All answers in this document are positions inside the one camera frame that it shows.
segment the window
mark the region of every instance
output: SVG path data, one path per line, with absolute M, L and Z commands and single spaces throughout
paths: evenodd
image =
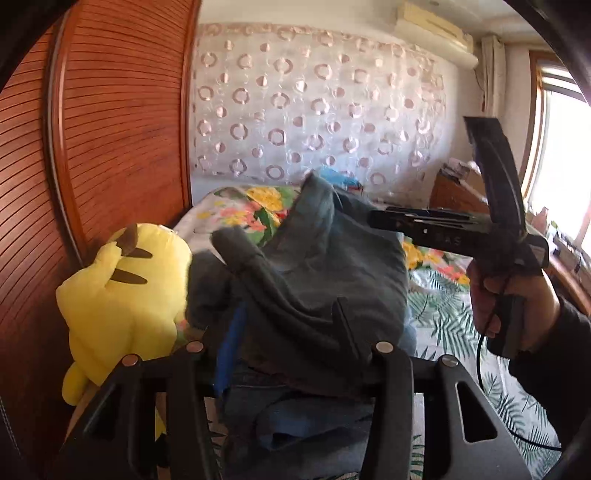
M 533 212 L 546 207 L 549 220 L 591 254 L 591 107 L 557 58 L 530 57 L 534 82 L 522 192 Z

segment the blue cloth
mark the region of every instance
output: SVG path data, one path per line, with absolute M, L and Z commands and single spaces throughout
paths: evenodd
M 216 397 L 222 395 L 230 385 L 238 355 L 238 346 L 242 342 L 245 327 L 246 304 L 242 302 L 234 311 L 228 333 L 217 350 L 216 371 L 213 378 L 213 390 Z
M 326 166 L 321 166 L 318 169 L 318 175 L 321 179 L 325 179 L 331 185 L 334 185 L 335 187 L 338 187 L 343 190 L 347 190 L 348 187 L 354 187 L 356 189 L 361 188 L 361 184 L 359 180 L 357 180 L 356 178 L 351 178 L 348 175 L 343 175 L 341 172 L 338 172 Z
M 356 472 L 372 403 L 296 391 L 239 362 L 218 402 L 225 480 L 304 480 Z

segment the bed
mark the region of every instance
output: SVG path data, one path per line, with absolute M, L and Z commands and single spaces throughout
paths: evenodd
M 248 238 L 264 245 L 277 230 L 297 198 L 296 187 L 232 186 L 214 190 L 195 205 L 178 223 L 175 230 L 193 252 L 213 247 L 210 234 L 222 227 L 239 225 Z M 403 243 L 410 280 L 408 304 L 412 322 L 417 328 L 416 356 L 436 359 L 444 353 L 455 355 L 476 376 L 475 359 L 478 334 L 472 323 L 467 257 Z M 188 323 L 178 326 L 177 346 L 199 338 L 200 332 Z M 505 424 L 528 439 L 557 445 L 557 436 L 548 422 L 545 410 L 509 375 L 508 361 L 483 349 L 482 374 L 485 393 Z M 422 395 L 416 395 L 411 479 L 422 476 L 423 419 Z M 226 430 L 217 421 L 213 402 L 207 403 L 214 449 L 219 453 Z M 541 478 L 556 462 L 559 454 L 517 445 L 534 479 Z M 356 479 L 352 472 L 339 480 Z

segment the yellow plush toy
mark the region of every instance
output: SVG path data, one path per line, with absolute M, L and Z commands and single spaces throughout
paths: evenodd
M 115 233 L 92 265 L 56 291 L 74 363 L 62 386 L 70 405 L 101 385 L 128 353 L 168 355 L 184 317 L 191 251 L 173 231 L 140 223 Z

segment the metal bolt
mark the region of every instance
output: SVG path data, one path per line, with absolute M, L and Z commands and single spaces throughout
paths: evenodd
M 453 355 L 443 355 L 441 357 L 441 362 L 443 365 L 450 368 L 457 367 L 460 364 L 460 361 Z
M 204 348 L 205 348 L 205 346 L 197 340 L 195 340 L 194 342 L 189 342 L 187 344 L 187 352 L 189 352 L 189 353 L 199 353 Z
M 375 344 L 375 349 L 380 353 L 392 353 L 394 347 L 390 342 L 378 342 Z
M 121 363 L 126 367 L 132 367 L 138 362 L 139 358 L 136 354 L 130 353 L 129 355 L 125 355 Z

